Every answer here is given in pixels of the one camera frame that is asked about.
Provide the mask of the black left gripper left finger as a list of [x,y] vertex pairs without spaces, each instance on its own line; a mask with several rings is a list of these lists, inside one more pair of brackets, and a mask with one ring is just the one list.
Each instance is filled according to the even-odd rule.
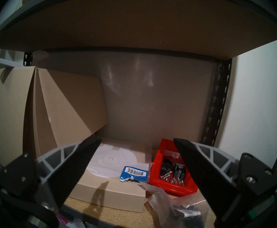
[[13,200],[46,205],[58,211],[70,195],[97,148],[101,138],[57,147],[35,159],[23,153],[0,172],[0,192]]

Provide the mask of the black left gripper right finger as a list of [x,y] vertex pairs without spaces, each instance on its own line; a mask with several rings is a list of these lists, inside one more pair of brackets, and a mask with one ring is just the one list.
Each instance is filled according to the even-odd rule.
[[277,173],[269,166],[249,153],[237,160],[208,145],[173,142],[216,215],[216,228],[277,227]]

